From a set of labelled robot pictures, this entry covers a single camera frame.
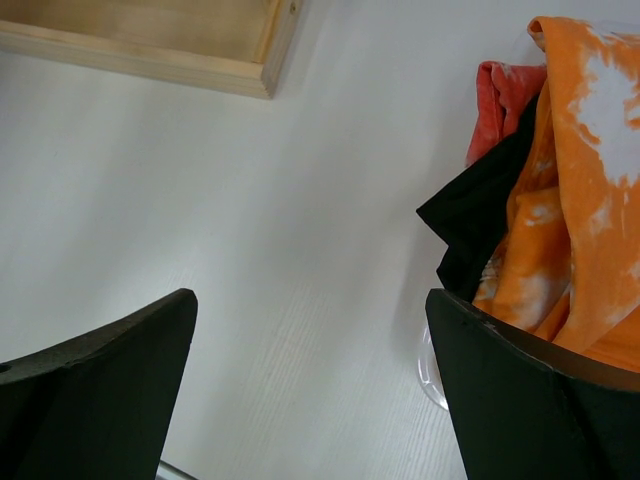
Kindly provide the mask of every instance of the orange cloth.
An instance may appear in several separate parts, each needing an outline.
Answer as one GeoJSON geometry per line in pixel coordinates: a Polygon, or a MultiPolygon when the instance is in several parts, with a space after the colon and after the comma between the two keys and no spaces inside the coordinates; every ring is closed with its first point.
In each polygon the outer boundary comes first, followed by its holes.
{"type": "Polygon", "coordinates": [[[474,303],[640,371],[640,35],[567,18],[537,18],[529,32],[548,79],[508,233],[474,303]]]}

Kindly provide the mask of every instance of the clothing pile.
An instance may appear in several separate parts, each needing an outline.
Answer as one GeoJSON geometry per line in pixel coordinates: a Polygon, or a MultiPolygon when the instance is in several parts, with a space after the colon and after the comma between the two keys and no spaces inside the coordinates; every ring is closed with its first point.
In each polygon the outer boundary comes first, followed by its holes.
{"type": "Polygon", "coordinates": [[[481,64],[468,168],[418,213],[445,288],[640,372],[640,34],[611,30],[536,18],[546,66],[481,64]]]}

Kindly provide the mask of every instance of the white table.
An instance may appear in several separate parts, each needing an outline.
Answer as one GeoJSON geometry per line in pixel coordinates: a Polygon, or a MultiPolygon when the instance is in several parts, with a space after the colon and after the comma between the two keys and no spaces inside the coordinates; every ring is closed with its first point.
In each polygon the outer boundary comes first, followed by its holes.
{"type": "Polygon", "coordinates": [[[461,169],[477,64],[540,13],[640,22],[635,0],[309,0],[273,102],[1,54],[0,360],[190,287],[165,461],[464,478],[416,380],[444,246],[414,209],[461,169]]]}

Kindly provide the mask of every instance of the wooden tray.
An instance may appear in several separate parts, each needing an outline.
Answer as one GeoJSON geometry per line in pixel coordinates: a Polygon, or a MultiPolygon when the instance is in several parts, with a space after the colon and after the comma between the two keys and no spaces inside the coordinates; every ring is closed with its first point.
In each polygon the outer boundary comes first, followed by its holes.
{"type": "Polygon", "coordinates": [[[0,48],[270,97],[302,0],[0,0],[0,48]]]}

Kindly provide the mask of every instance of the pink cloth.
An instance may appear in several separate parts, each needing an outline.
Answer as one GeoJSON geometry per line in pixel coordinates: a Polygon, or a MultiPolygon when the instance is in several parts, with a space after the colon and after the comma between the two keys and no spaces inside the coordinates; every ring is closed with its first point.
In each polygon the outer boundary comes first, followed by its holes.
{"type": "Polygon", "coordinates": [[[467,152],[472,165],[518,128],[520,115],[540,93],[547,67],[483,62],[478,67],[478,122],[467,152]]]}

